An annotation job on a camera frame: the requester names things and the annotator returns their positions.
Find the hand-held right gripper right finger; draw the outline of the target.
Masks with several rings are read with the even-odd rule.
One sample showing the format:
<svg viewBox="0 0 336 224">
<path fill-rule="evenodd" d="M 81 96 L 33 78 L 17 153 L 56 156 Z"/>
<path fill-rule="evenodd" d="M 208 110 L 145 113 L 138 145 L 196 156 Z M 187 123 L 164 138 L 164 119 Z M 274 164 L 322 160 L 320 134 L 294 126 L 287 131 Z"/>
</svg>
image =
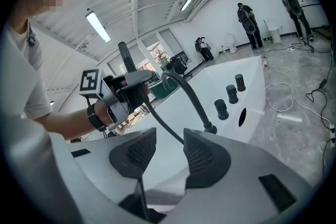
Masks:
<svg viewBox="0 0 336 224">
<path fill-rule="evenodd" d="M 167 224 L 286 224 L 312 194 L 301 176 L 260 147 L 184 129 L 183 151 L 190 174 Z"/>
</svg>

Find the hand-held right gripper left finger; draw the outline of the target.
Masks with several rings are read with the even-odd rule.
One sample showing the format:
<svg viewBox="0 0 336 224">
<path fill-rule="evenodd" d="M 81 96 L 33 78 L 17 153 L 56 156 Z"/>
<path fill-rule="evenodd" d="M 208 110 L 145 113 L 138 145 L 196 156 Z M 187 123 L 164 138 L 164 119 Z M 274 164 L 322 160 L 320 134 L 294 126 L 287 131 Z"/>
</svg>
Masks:
<svg viewBox="0 0 336 224">
<path fill-rule="evenodd" d="M 51 136 L 60 224 L 152 224 L 142 176 L 156 150 L 156 129 L 67 144 Z"/>
</svg>

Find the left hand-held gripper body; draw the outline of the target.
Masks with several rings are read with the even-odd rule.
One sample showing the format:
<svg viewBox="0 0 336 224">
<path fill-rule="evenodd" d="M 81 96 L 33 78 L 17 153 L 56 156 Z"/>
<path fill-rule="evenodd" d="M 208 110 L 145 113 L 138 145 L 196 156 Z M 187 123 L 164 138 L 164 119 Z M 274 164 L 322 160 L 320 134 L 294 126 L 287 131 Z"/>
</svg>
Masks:
<svg viewBox="0 0 336 224">
<path fill-rule="evenodd" d="M 103 77 L 102 69 L 84 70 L 79 94 L 88 99 L 102 100 L 108 107 L 108 115 L 114 123 L 123 123 L 146 97 L 145 84 L 128 87 L 124 75 Z"/>
</svg>

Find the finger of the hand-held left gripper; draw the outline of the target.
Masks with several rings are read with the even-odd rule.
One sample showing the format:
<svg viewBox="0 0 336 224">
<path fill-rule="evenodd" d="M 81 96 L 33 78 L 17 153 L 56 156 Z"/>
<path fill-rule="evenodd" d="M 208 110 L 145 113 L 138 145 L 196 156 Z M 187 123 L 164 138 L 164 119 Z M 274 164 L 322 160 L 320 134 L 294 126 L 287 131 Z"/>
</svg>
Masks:
<svg viewBox="0 0 336 224">
<path fill-rule="evenodd" d="M 128 87 L 135 87 L 138 84 L 145 83 L 153 78 L 151 70 L 137 70 L 128 72 L 124 75 L 124 79 Z"/>
</svg>

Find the black shower head with hose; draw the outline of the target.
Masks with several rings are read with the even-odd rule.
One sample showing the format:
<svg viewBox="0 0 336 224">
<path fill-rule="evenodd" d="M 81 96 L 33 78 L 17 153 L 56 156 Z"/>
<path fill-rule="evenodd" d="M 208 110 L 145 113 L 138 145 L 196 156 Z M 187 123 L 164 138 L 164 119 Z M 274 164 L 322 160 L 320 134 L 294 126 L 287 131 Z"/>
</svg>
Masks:
<svg viewBox="0 0 336 224">
<path fill-rule="evenodd" d="M 137 71 L 137 68 L 133 62 L 133 59 L 131 57 L 131 54 L 129 52 L 129 49 L 126 45 L 125 42 L 120 42 L 118 44 L 118 48 L 119 48 L 119 52 L 120 52 L 120 55 L 121 55 L 121 58 L 123 60 L 123 63 L 125 65 L 125 68 L 127 70 L 127 72 L 135 72 Z"/>
</svg>

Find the person's left forearm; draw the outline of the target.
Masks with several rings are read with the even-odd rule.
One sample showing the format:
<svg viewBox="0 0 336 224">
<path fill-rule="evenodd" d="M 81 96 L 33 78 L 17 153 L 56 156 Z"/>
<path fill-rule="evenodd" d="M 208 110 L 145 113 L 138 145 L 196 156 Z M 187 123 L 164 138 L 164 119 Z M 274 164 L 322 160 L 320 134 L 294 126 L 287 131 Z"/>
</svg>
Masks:
<svg viewBox="0 0 336 224">
<path fill-rule="evenodd" d="M 72 140 L 95 130 L 89 122 L 86 109 L 72 113 L 51 112 L 34 121 L 41 124 L 47 132 L 62 135 L 65 140 Z"/>
</svg>

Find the green round container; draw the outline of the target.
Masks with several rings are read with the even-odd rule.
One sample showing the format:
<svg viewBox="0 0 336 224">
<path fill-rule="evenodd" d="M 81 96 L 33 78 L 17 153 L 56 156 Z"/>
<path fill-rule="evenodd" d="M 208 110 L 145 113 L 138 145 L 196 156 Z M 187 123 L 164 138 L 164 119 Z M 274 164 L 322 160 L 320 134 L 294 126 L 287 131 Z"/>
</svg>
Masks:
<svg viewBox="0 0 336 224">
<path fill-rule="evenodd" d="M 163 99 L 167 97 L 168 95 L 172 93 L 173 90 L 174 90 L 173 87 L 169 87 L 166 89 L 162 81 L 158 81 L 149 86 L 150 93 L 159 99 Z"/>
</svg>

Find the white bathtub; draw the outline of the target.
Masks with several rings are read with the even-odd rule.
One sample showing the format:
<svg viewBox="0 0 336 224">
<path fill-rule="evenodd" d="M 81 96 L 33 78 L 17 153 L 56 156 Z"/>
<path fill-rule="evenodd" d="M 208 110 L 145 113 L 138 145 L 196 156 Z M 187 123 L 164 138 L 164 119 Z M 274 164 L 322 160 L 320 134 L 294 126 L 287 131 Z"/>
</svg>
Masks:
<svg viewBox="0 0 336 224">
<path fill-rule="evenodd" d="M 238 102 L 230 104 L 226 87 L 233 84 L 235 75 L 242 74 L 246 86 L 237 91 Z M 250 57 L 220 63 L 203 69 L 189 81 L 203 106 L 208 119 L 217 127 L 217 135 L 247 143 L 251 139 L 265 109 L 265 80 L 261 57 Z M 220 120 L 214 102 L 223 99 L 229 117 Z M 191 101 L 182 89 L 170 95 L 156 109 L 162 120 L 178 135 L 184 128 L 203 131 L 203 123 Z M 151 114 L 137 122 L 128 131 L 155 127 L 157 129 L 156 151 L 143 174 L 144 189 L 159 189 L 172 178 L 187 169 L 183 146 L 169 134 Z"/>
</svg>

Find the person's left hand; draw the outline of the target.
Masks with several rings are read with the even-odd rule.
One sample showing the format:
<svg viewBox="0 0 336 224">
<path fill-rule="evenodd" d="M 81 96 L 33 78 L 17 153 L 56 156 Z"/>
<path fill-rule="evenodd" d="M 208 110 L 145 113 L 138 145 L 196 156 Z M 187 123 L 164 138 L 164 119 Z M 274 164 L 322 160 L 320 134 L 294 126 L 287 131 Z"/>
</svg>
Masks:
<svg viewBox="0 0 336 224">
<path fill-rule="evenodd" d="M 102 100 L 98 100 L 94 104 L 94 111 L 100 122 L 103 123 L 105 126 L 110 126 L 114 123 L 108 115 L 108 107 Z"/>
</svg>

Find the black office chair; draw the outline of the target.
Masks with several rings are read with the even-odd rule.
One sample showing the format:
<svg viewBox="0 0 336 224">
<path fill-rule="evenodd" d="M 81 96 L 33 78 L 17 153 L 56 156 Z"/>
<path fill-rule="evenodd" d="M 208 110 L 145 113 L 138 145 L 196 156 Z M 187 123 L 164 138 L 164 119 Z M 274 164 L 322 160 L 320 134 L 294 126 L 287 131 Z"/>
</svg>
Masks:
<svg viewBox="0 0 336 224">
<path fill-rule="evenodd" d="M 180 58 L 177 58 L 175 56 L 170 58 L 169 62 L 166 65 L 166 69 L 174 71 L 179 75 L 182 75 L 183 78 L 193 77 L 191 73 L 186 74 L 187 66 L 181 62 Z"/>
</svg>

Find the white ceiling light panel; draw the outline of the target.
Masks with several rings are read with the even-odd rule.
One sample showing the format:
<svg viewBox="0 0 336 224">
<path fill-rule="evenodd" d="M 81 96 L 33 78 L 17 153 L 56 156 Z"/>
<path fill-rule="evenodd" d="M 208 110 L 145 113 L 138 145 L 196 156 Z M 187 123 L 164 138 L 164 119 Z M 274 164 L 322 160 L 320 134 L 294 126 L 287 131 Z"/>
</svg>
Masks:
<svg viewBox="0 0 336 224">
<path fill-rule="evenodd" d="M 102 23 L 100 22 L 99 18 L 96 16 L 95 12 L 90 12 L 86 15 L 86 20 L 88 23 L 93 27 L 95 32 L 101 37 L 101 39 L 108 43 L 111 38 L 108 35 L 107 31 L 103 27 Z"/>
</svg>

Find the black faucet knob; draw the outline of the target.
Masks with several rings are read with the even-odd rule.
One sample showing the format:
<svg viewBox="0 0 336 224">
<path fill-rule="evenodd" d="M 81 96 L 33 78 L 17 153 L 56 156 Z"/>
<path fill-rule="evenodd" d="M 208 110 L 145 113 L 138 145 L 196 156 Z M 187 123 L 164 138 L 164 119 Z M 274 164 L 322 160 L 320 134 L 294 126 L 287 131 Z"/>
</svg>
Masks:
<svg viewBox="0 0 336 224">
<path fill-rule="evenodd" d="M 243 92 L 246 90 L 246 86 L 245 86 L 245 82 L 244 82 L 244 78 L 242 74 L 235 75 L 235 81 L 237 85 L 237 91 Z"/>
<path fill-rule="evenodd" d="M 230 104 L 236 104 L 238 102 L 237 89 L 233 84 L 226 87 L 228 99 Z"/>
<path fill-rule="evenodd" d="M 220 120 L 226 120 L 229 117 L 229 113 L 227 111 L 226 103 L 223 99 L 218 99 L 214 102 L 214 106 L 217 111 L 217 116 Z"/>
</svg>

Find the black curved faucet spout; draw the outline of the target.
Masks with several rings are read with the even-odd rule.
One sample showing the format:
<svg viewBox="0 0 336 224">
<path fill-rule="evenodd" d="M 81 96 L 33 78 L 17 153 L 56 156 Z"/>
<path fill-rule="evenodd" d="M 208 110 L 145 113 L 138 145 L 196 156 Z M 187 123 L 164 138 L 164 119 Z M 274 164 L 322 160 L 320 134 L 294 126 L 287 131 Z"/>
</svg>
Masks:
<svg viewBox="0 0 336 224">
<path fill-rule="evenodd" d="M 161 80 L 165 88 L 169 86 L 169 83 L 167 82 L 168 78 L 172 79 L 175 83 L 177 83 L 181 87 L 181 89 L 184 90 L 184 92 L 190 99 L 194 109 L 196 110 L 199 118 L 201 119 L 205 132 L 216 134 L 217 133 L 216 126 L 214 126 L 208 119 L 196 93 L 189 85 L 189 83 L 176 72 L 166 70 L 162 73 L 161 76 Z"/>
</svg>

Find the person's white shirt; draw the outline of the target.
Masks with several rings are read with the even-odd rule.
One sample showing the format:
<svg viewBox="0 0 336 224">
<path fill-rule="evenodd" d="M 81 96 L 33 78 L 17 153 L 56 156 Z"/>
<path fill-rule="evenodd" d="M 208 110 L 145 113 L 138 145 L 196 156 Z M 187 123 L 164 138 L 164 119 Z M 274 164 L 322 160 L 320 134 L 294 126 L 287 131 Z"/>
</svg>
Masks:
<svg viewBox="0 0 336 224">
<path fill-rule="evenodd" d="M 0 113 L 45 125 L 52 113 L 42 77 L 43 56 L 30 24 L 17 33 L 8 23 L 0 35 Z"/>
</svg>

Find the white power strip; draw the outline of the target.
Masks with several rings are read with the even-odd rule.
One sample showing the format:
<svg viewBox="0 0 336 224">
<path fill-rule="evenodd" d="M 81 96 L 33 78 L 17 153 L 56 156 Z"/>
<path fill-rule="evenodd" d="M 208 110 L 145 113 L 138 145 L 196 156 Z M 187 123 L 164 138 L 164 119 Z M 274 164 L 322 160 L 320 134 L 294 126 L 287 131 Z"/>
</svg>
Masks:
<svg viewBox="0 0 336 224">
<path fill-rule="evenodd" d="M 330 139 L 331 139 L 331 145 L 335 146 L 336 144 L 336 128 L 334 124 L 330 124 Z"/>
</svg>

